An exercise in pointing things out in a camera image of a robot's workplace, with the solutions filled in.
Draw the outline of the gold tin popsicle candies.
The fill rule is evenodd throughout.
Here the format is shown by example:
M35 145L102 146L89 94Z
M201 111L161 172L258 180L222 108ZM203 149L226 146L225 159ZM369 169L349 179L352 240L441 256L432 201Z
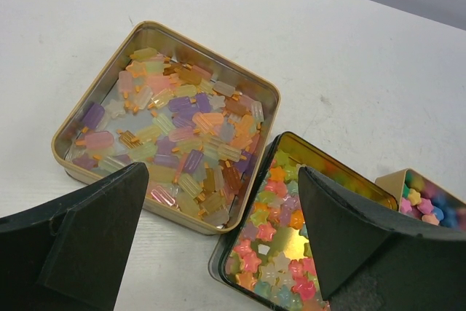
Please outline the gold tin popsicle candies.
M144 21L59 127L52 153L85 184L142 162L147 211L220 235L242 219L279 104L272 83Z

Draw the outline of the gold tin pastel star candies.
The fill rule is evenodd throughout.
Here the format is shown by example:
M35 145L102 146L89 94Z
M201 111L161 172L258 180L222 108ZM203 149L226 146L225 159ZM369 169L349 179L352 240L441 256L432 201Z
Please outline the gold tin pastel star candies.
M405 216L436 226L465 230L465 201L411 168L376 179L375 184L395 197Z

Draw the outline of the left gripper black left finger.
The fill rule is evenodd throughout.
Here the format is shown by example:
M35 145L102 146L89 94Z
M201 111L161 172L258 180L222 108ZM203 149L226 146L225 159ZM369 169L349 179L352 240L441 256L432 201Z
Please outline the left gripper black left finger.
M1 309L113 310L148 181L135 162L1 218Z

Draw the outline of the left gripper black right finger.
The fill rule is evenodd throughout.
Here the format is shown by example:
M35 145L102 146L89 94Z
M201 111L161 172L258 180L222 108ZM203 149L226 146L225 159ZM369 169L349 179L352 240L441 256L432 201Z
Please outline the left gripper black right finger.
M465 233L410 218L299 170L322 298L332 310L463 310Z

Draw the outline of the gold tin neon star candies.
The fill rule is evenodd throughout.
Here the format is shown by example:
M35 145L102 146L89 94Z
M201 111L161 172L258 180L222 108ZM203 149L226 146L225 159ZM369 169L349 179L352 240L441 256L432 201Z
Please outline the gold tin neon star candies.
M309 166L344 188L397 210L396 199L292 132L266 148L240 224L222 235L209 261L220 283L271 310L329 310L320 294L298 188Z

